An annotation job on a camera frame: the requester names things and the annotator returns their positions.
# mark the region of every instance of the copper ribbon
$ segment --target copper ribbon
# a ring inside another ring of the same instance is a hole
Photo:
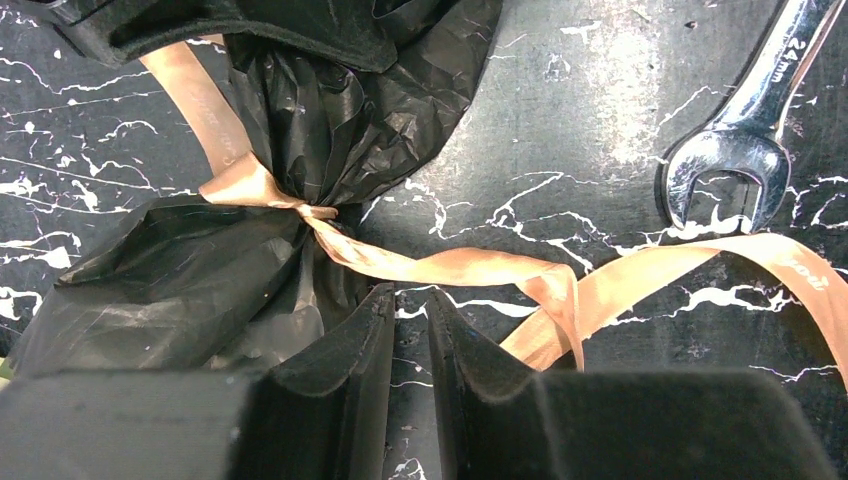
[[[804,304],[848,386],[848,283],[826,260],[790,238],[767,233],[646,248],[579,282],[567,265],[479,248],[457,248],[415,260],[343,235],[323,221],[335,217],[335,209],[309,206],[280,192],[251,152],[244,126],[186,44],[165,47],[142,62],[176,103],[206,152],[214,174],[200,188],[207,201],[293,208],[314,228],[330,258],[371,277],[453,286],[515,284],[541,308],[501,346],[533,368],[546,369],[574,350],[582,370],[583,340],[634,304],[728,251],[766,269]]]

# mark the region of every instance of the chrome wrench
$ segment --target chrome wrench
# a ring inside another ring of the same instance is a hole
[[[735,172],[759,185],[752,232],[777,212],[791,172],[781,145],[786,112],[844,4],[786,0],[742,83],[712,120],[674,148],[663,193],[677,228],[685,226],[695,181],[706,172]]]

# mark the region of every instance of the tied plastic bag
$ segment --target tied plastic bag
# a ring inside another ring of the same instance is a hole
[[[378,2],[378,20],[404,45],[380,74],[225,37],[254,151],[282,191],[312,205],[380,195],[435,157],[459,123],[500,9],[501,0]],[[268,367],[344,321],[366,293],[367,278],[331,261],[294,211],[159,199],[62,275],[7,362],[16,375]]]

